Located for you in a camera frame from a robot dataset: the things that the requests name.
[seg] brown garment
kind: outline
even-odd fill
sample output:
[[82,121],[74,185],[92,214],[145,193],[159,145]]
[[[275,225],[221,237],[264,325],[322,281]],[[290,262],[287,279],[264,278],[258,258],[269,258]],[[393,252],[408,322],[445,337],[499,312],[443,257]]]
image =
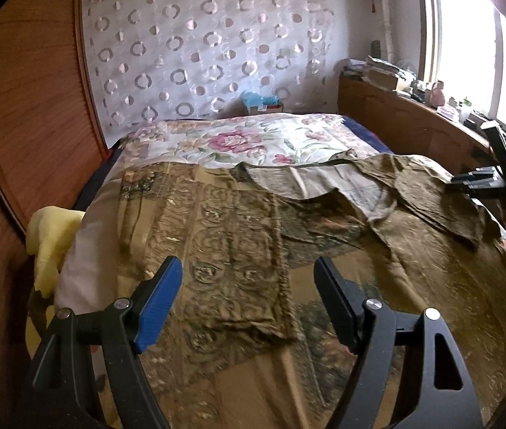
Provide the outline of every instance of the brown garment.
[[[142,355],[175,427],[325,426],[354,357],[312,280],[323,255],[393,309],[439,309],[490,418],[506,394],[506,253],[497,226],[469,201],[443,197],[418,163],[379,159],[246,166],[237,179],[162,163],[124,178],[120,294],[167,255],[184,264],[168,324]],[[299,192],[309,198],[295,199]],[[375,427],[389,422],[401,356],[395,351]]]

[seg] silver bolt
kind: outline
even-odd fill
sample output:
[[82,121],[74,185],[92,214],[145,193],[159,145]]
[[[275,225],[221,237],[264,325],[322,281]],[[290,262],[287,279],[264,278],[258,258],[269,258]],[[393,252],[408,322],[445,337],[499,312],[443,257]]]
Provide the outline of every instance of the silver bolt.
[[368,299],[366,301],[366,306],[368,306],[370,309],[381,309],[383,307],[383,304],[380,302],[380,300]]
[[125,298],[117,299],[114,302],[114,308],[116,309],[126,309],[128,306],[130,306],[130,301]]
[[72,310],[70,308],[61,308],[56,313],[56,317],[58,319],[66,319],[67,317],[70,316],[71,312],[72,312]]
[[431,319],[432,321],[437,321],[440,319],[440,312],[435,308],[427,308],[424,314],[428,319]]

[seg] embossed pattern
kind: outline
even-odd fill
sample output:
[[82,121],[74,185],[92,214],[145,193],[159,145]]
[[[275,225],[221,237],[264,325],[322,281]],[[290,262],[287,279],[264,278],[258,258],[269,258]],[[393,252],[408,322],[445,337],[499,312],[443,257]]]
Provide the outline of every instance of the embossed pattern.
[[157,118],[217,118],[244,90],[277,95],[288,110],[321,110],[334,27],[329,3],[83,0],[106,140]]

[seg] dark blue bed sheet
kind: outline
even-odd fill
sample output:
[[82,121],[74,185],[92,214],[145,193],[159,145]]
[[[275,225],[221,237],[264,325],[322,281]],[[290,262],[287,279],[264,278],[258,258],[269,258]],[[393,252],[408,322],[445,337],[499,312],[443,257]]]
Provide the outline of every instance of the dark blue bed sheet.
[[343,116],[343,124],[348,127],[354,135],[356,135],[360,140],[364,140],[368,143],[373,149],[375,149],[378,153],[391,153],[394,155],[394,152],[389,149],[386,145],[383,144],[381,139],[376,137],[372,132],[370,132],[365,126],[359,124],[354,119],[351,119],[348,116]]

